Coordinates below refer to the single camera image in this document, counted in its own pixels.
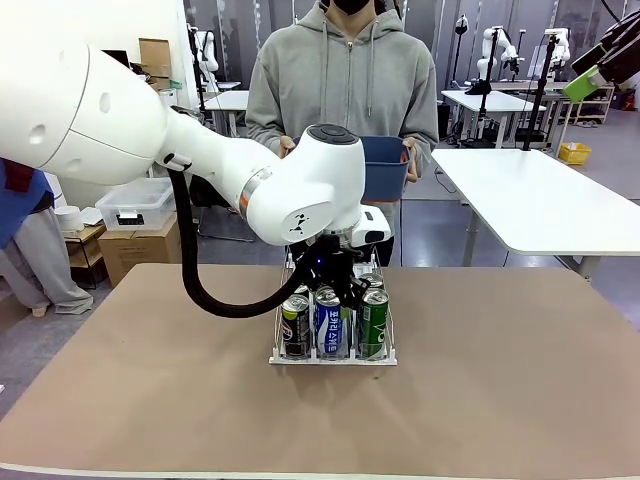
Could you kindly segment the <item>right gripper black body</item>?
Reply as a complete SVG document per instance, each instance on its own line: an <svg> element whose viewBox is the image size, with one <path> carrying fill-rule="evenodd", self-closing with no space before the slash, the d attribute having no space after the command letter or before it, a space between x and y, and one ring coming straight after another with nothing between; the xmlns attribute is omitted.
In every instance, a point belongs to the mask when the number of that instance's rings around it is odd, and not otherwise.
<svg viewBox="0 0 640 480"><path fill-rule="evenodd" d="M621 84L639 72L639 12L625 16L601 39L604 56L597 62L601 76Z"/></svg>

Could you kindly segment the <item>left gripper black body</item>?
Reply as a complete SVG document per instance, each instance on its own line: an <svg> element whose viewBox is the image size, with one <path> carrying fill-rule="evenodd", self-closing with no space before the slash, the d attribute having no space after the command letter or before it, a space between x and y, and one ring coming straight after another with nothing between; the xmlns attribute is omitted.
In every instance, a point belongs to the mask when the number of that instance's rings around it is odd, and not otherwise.
<svg viewBox="0 0 640 480"><path fill-rule="evenodd" d="M316 283L349 283L353 277L358 250L338 236L320 236L308 246L311 275Z"/></svg>

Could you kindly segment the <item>person's left hand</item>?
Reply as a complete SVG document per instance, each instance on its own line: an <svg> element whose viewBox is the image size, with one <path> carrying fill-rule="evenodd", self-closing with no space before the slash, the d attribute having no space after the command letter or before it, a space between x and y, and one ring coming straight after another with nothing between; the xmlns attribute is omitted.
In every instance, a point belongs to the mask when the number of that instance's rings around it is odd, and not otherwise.
<svg viewBox="0 0 640 480"><path fill-rule="evenodd" d="M409 166L406 175L406 183L416 183L419 178L419 170L418 170L418 149L417 149L417 141L415 138L407 137L403 140L403 146L408 150L409 153Z"/></svg>

